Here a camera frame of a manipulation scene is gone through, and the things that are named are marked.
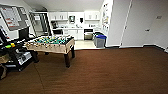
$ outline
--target stainless steel refrigerator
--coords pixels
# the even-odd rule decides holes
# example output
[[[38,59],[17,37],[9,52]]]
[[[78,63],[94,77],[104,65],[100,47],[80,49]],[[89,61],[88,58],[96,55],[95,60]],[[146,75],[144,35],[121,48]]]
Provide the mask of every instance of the stainless steel refrigerator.
[[[36,37],[50,36],[51,30],[48,22],[47,13],[30,13],[29,14]]]

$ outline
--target trash can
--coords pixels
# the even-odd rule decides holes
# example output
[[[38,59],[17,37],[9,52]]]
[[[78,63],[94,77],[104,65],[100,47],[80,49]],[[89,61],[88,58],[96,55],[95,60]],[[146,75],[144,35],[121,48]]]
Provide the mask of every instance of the trash can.
[[[96,48],[102,48],[105,47],[106,43],[106,36],[103,34],[95,34],[94,35],[94,44]]]

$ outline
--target wall poster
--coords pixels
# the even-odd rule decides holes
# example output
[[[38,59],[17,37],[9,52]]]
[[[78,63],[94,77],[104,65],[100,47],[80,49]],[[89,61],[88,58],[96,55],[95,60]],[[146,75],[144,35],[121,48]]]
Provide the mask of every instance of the wall poster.
[[[1,8],[1,12],[4,16],[8,27],[19,26],[18,20],[12,8]]]

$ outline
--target kitchen cabinet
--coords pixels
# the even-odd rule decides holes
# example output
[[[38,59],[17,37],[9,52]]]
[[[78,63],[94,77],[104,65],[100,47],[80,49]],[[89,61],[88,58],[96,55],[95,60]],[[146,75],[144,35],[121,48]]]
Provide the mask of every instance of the kitchen cabinet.
[[[75,16],[75,23],[81,24],[80,18],[84,19],[84,12],[68,12],[68,17],[69,16]]]
[[[49,12],[49,18],[50,20],[67,21],[68,13],[67,12]]]
[[[85,20],[100,20],[100,12],[99,11],[85,12]]]
[[[68,30],[69,35],[73,36],[75,40],[84,40],[84,30]]]
[[[78,30],[77,32],[78,40],[84,40],[84,30]]]

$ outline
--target kitchen counter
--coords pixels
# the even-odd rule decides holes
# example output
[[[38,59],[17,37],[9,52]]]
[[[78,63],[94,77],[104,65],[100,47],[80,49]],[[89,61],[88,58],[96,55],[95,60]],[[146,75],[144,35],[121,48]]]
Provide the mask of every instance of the kitchen counter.
[[[52,29],[52,30],[59,30],[59,29],[63,29],[63,30],[82,30],[84,28],[56,28],[56,29]]]
[[[56,28],[56,29],[52,29],[52,30],[59,30],[59,29],[63,29],[63,30],[82,30],[82,29],[96,29],[99,27],[84,27],[84,28]]]

